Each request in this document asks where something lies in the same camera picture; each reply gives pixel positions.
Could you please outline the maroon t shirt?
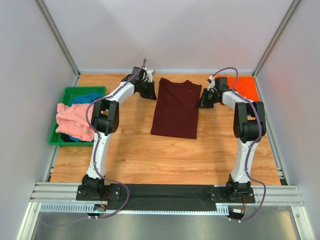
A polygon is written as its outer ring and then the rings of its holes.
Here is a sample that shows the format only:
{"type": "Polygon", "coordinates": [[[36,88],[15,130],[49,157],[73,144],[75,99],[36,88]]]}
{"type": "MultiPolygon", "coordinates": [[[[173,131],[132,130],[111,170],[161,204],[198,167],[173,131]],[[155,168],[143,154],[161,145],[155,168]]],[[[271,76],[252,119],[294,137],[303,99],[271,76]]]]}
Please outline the maroon t shirt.
{"type": "Polygon", "coordinates": [[[196,139],[199,116],[196,104],[200,99],[201,89],[201,85],[189,80],[178,83],[161,78],[150,133],[164,137],[196,139]]]}

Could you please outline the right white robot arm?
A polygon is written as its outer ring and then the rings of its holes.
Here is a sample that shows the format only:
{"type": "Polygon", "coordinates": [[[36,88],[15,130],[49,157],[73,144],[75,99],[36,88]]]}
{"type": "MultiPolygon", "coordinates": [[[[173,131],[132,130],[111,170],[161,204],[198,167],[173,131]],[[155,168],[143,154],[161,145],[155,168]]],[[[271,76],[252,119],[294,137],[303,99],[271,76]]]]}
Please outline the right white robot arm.
{"type": "Polygon", "coordinates": [[[265,108],[261,101],[253,101],[229,88],[226,77],[208,79],[209,87],[203,90],[196,107],[210,109],[221,103],[234,110],[233,133],[237,139],[234,167],[225,186],[207,189],[213,203],[254,203],[251,183],[252,163],[261,138],[266,134],[265,108]]]}

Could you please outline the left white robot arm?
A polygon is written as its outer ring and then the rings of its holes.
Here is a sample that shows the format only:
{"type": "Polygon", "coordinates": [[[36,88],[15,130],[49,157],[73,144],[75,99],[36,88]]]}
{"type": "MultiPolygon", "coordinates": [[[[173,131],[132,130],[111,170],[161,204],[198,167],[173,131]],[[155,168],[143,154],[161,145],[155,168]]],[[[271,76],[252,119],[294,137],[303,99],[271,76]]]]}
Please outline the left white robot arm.
{"type": "Polygon", "coordinates": [[[89,126],[94,131],[93,149],[88,170],[78,186],[76,200],[105,200],[109,191],[105,185],[106,159],[113,134],[120,123],[120,106],[132,95],[139,93],[144,99],[156,100],[154,70],[134,67],[110,94],[98,98],[88,109],[92,110],[89,126]]]}

